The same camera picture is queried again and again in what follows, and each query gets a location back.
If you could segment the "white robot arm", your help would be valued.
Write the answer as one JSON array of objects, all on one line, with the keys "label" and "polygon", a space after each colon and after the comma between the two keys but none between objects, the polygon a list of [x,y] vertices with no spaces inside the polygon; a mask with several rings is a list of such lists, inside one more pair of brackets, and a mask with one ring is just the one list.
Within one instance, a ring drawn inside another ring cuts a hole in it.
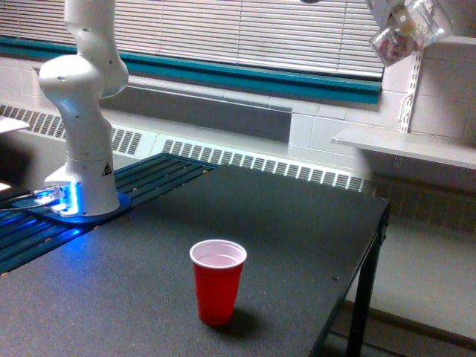
[{"label": "white robot arm", "polygon": [[65,165],[45,179],[59,188],[50,210],[66,219],[96,219],[120,207],[112,154],[112,126],[100,100],[126,88],[129,72],[115,41],[114,1],[66,1],[64,22],[77,52],[45,62],[44,95],[65,127]]}]

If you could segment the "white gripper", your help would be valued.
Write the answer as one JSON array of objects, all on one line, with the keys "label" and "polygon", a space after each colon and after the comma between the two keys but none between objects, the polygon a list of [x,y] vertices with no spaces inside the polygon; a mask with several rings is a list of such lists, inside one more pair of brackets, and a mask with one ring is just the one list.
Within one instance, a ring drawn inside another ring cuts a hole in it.
[{"label": "white gripper", "polygon": [[[392,11],[404,5],[404,0],[366,0],[366,4],[380,28],[386,28],[393,23]],[[400,33],[412,33],[415,23],[407,13],[396,14],[397,28]]]}]

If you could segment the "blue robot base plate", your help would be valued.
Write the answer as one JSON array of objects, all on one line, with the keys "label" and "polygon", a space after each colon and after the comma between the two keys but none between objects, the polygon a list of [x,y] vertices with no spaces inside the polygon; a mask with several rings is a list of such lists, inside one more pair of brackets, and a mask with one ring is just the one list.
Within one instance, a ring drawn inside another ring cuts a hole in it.
[{"label": "blue robot base plate", "polygon": [[124,215],[129,212],[132,208],[131,199],[122,193],[118,194],[120,206],[116,210],[106,213],[103,215],[97,216],[60,216],[58,213],[54,213],[52,210],[49,210],[45,207],[43,208],[31,208],[27,209],[28,213],[33,214],[36,217],[41,219],[48,219],[52,222],[62,223],[69,226],[87,226],[87,225],[102,225],[104,223],[110,222],[113,219],[118,218],[119,216]]}]

